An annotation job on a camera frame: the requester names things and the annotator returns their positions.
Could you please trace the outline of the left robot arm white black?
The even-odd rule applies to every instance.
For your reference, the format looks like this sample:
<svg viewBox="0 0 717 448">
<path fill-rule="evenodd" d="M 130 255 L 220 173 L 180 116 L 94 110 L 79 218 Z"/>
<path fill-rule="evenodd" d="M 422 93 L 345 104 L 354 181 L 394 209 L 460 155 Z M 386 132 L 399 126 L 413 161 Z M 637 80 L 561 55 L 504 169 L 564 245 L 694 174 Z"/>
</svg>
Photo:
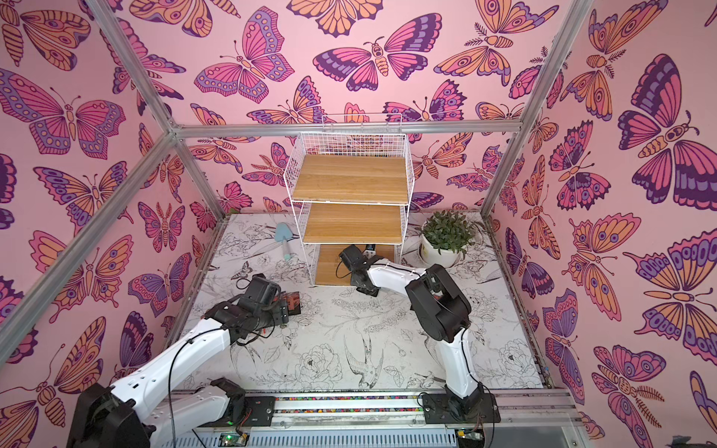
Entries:
<svg viewBox="0 0 717 448">
<path fill-rule="evenodd" d="M 173 399 L 173 390 L 231 346 L 249 345 L 288 320 L 280 285 L 256 274 L 154 360 L 110 386 L 82 392 L 68 446 L 160 447 L 205 424 L 243 422 L 250 414 L 246 390 L 231 380 L 213 380 L 183 399 Z"/>
</svg>

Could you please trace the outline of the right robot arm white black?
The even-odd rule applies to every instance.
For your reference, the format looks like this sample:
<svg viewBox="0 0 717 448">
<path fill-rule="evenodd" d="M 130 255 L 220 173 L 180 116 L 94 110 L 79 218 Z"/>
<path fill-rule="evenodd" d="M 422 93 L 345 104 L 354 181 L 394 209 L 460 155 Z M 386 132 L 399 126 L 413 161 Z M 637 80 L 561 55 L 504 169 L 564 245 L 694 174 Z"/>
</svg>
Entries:
<svg viewBox="0 0 717 448">
<path fill-rule="evenodd" d="M 414 268 L 378 255 L 368 257 L 357 246 L 344 248 L 340 259 L 357 291 L 375 297 L 387 289 L 405 296 L 425 334 L 436 342 L 446 371 L 448 409 L 460 417 L 477 411 L 485 388 L 472 363 L 471 304 L 440 264 Z"/>
</svg>

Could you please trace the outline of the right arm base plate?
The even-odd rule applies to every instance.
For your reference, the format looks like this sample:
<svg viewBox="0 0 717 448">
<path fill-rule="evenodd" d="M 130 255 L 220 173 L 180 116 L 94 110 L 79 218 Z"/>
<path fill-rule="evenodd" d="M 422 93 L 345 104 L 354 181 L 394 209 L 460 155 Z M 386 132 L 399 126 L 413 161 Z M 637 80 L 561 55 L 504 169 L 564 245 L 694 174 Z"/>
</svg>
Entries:
<svg viewBox="0 0 717 448">
<path fill-rule="evenodd" d="M 493 394 L 477 391 L 461 399 L 452 393 L 422 392 L 416 400 L 427 424 L 500 423 L 502 417 Z"/>
</svg>

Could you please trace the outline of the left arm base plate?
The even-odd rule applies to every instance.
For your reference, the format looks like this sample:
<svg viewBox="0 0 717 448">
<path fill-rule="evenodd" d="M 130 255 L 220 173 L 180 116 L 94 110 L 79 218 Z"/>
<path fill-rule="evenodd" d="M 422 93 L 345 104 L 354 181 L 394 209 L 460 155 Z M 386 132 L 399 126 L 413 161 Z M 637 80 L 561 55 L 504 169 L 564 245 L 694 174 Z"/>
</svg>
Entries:
<svg viewBox="0 0 717 448">
<path fill-rule="evenodd" d="M 274 419 L 274 410 L 276 410 L 274 396 L 248 396 L 235 399 L 222 418 L 203 424 L 200 428 L 270 427 Z"/>
</svg>

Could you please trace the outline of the red tea bag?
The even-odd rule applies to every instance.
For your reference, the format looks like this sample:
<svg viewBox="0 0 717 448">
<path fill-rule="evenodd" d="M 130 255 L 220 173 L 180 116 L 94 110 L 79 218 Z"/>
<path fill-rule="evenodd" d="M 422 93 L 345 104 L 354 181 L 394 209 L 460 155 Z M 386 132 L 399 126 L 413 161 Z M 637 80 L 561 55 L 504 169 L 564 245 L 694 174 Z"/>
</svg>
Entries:
<svg viewBox="0 0 717 448">
<path fill-rule="evenodd" d="M 299 291 L 287 292 L 284 294 L 287 302 L 288 314 L 292 317 L 302 313 L 301 293 Z"/>
</svg>

